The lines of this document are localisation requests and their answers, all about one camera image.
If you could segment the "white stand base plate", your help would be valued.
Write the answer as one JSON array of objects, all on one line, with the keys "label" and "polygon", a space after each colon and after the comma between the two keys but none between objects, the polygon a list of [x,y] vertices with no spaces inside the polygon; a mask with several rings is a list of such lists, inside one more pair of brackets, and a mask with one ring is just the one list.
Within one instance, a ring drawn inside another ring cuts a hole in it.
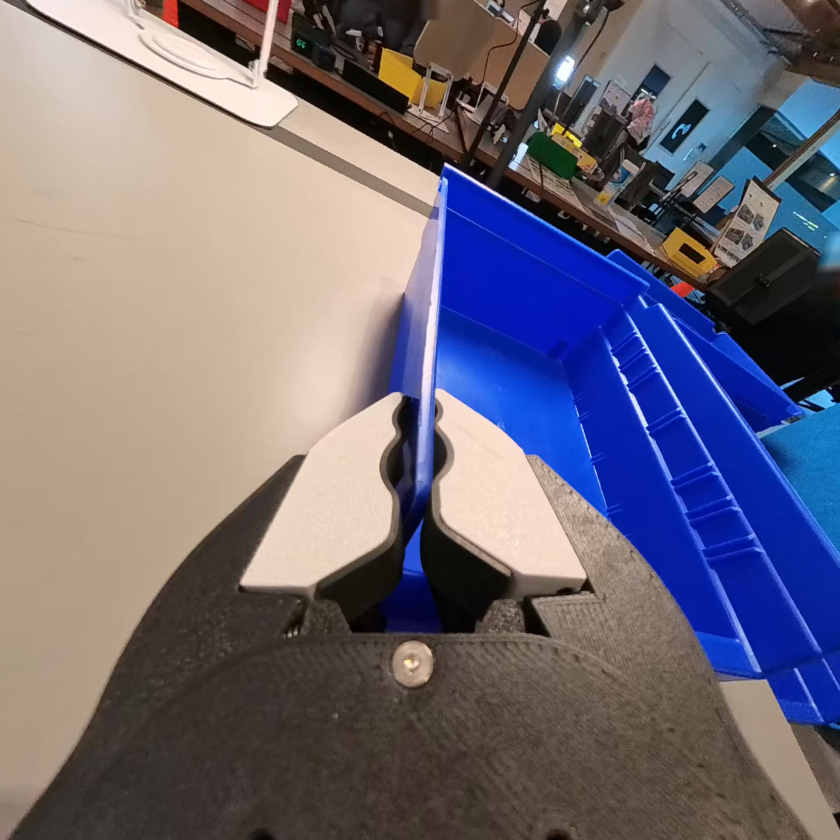
[{"label": "white stand base plate", "polygon": [[267,80],[278,2],[269,3],[259,56],[241,66],[136,1],[27,1],[54,23],[228,114],[271,129],[294,112],[298,100]]}]

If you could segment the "yellow hollow box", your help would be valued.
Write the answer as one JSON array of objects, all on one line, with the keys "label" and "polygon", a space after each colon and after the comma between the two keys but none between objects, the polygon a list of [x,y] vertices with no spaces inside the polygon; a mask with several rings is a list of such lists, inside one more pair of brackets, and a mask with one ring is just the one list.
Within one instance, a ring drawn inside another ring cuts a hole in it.
[{"label": "yellow hollow box", "polygon": [[659,250],[671,264],[693,279],[706,277],[718,268],[709,248],[679,227],[665,238]]}]

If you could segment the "black computer monitor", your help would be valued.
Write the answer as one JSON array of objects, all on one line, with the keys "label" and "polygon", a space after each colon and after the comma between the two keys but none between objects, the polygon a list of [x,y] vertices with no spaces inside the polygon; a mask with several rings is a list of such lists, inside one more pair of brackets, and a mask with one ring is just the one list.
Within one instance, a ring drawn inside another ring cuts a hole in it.
[{"label": "black computer monitor", "polygon": [[777,230],[705,293],[715,321],[756,326],[802,298],[816,277],[821,253],[786,228]]}]

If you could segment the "standing poster banner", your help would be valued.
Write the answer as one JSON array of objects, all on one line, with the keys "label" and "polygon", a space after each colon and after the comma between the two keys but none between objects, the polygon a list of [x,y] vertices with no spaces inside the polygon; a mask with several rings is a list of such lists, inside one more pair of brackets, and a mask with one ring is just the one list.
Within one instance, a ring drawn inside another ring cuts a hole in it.
[{"label": "standing poster banner", "polygon": [[735,267],[761,246],[781,204],[763,181],[753,177],[746,182],[740,203],[728,216],[711,250],[719,267]]}]

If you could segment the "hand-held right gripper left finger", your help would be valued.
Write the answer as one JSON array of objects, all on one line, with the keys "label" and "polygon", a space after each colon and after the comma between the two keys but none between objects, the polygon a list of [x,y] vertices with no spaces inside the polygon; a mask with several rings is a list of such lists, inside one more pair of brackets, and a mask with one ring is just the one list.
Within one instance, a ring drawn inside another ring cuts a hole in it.
[{"label": "hand-held right gripper left finger", "polygon": [[389,394],[323,436],[304,456],[239,587],[335,602],[349,623],[403,576],[396,491],[406,398]]}]

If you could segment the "green flat box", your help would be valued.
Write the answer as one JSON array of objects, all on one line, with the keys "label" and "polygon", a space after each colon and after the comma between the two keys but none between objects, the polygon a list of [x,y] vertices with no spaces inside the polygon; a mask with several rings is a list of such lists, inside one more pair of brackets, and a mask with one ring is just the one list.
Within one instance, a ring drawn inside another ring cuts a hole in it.
[{"label": "green flat box", "polygon": [[531,136],[527,153],[543,171],[554,173],[560,179],[569,181],[578,170],[578,158],[575,154],[545,133],[536,132]]}]

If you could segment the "teal panel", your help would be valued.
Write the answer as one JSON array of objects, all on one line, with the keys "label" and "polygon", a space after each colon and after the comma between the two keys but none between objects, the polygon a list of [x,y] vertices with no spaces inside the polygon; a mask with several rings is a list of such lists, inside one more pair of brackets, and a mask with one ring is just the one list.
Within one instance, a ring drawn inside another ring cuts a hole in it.
[{"label": "teal panel", "polygon": [[828,538],[839,544],[839,406],[768,431],[763,446]]}]

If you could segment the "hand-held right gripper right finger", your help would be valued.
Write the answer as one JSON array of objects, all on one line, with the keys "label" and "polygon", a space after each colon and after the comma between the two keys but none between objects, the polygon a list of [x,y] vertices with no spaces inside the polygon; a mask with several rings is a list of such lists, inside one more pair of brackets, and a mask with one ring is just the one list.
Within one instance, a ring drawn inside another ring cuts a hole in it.
[{"label": "hand-held right gripper right finger", "polygon": [[589,594],[579,554],[522,447],[442,389],[420,560],[441,624],[478,624],[495,602]]}]

